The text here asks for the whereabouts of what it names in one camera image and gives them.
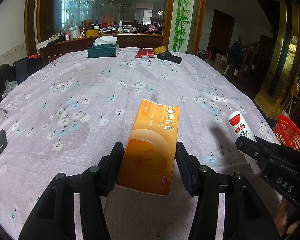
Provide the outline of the person's right hand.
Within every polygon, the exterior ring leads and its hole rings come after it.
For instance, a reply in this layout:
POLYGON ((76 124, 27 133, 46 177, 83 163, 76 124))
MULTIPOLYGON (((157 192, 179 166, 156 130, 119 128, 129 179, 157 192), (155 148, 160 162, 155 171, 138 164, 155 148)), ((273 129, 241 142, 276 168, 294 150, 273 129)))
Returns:
POLYGON ((277 208, 277 213, 273 218, 273 221, 276 225, 276 228, 280 234, 280 236, 284 235, 291 235, 298 225, 300 224, 300 220, 294 223, 288 222, 288 208, 290 206, 290 202, 288 202, 285 198, 282 197, 281 203, 277 208))

